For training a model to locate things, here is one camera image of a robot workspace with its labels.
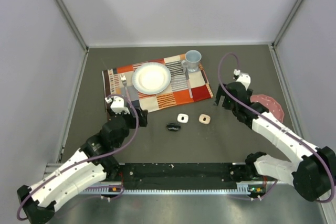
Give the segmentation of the beige earbud case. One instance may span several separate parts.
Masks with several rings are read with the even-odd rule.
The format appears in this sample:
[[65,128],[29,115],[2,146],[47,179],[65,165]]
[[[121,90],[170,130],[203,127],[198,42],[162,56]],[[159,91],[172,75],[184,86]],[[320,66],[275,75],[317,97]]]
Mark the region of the beige earbud case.
[[199,122],[208,125],[211,121],[211,117],[207,114],[201,114],[198,118]]

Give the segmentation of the black earbud case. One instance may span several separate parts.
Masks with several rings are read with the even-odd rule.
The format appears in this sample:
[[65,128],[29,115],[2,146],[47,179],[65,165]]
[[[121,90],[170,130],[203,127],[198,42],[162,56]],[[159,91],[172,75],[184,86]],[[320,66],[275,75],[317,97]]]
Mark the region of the black earbud case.
[[166,129],[171,132],[177,132],[181,129],[181,126],[178,123],[168,123]]

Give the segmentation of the white earbud charging case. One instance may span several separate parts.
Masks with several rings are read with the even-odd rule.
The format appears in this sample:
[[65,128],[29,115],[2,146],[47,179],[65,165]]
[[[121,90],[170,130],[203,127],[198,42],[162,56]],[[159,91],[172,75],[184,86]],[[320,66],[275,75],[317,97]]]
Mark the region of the white earbud charging case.
[[189,120],[189,116],[187,114],[180,113],[177,116],[177,121],[179,123],[184,123],[185,124],[185,123],[188,122],[188,120]]

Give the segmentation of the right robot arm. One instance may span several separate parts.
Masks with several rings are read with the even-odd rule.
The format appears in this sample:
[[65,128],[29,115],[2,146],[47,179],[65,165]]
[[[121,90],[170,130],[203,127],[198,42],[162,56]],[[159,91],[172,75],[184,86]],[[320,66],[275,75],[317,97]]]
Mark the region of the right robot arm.
[[291,185],[307,201],[318,200],[329,192],[335,194],[335,152],[325,146],[317,147],[285,127],[272,111],[250,98],[252,89],[241,82],[219,84],[215,105],[221,103],[232,111],[236,119],[271,142],[288,158],[282,161],[268,154],[250,154],[246,160],[245,174],[252,180],[269,176]]

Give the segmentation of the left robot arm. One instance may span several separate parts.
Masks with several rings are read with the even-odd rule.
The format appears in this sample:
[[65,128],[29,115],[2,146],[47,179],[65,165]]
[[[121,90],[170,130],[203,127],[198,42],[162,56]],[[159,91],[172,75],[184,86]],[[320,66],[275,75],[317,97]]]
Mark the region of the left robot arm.
[[135,139],[124,143],[130,130],[148,124],[148,111],[136,108],[134,114],[115,114],[95,135],[75,151],[65,163],[41,181],[22,185],[17,190],[20,206],[17,219],[30,223],[47,223],[70,199],[95,183],[114,180],[119,163],[114,155]]

